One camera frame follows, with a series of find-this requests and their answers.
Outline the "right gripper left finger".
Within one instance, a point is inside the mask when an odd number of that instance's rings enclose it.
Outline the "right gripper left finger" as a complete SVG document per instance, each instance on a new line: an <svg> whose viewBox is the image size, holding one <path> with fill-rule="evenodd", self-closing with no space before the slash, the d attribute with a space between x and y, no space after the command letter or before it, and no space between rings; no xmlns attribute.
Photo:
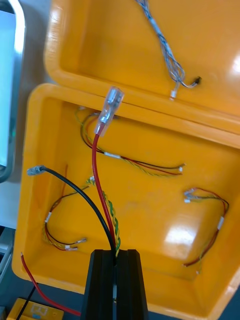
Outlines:
<svg viewBox="0 0 240 320"><path fill-rule="evenodd" d="M90 255L81 308L81 320L112 320L116 263L110 250L96 249Z"/></svg>

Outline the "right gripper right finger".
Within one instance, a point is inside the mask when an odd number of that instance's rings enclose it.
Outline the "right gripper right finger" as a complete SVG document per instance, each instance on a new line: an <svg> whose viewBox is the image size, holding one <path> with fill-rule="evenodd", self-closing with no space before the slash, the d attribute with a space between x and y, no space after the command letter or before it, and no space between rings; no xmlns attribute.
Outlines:
<svg viewBox="0 0 240 320"><path fill-rule="evenodd" d="M116 263L116 318L147 320L148 306L140 254L120 250Z"/></svg>

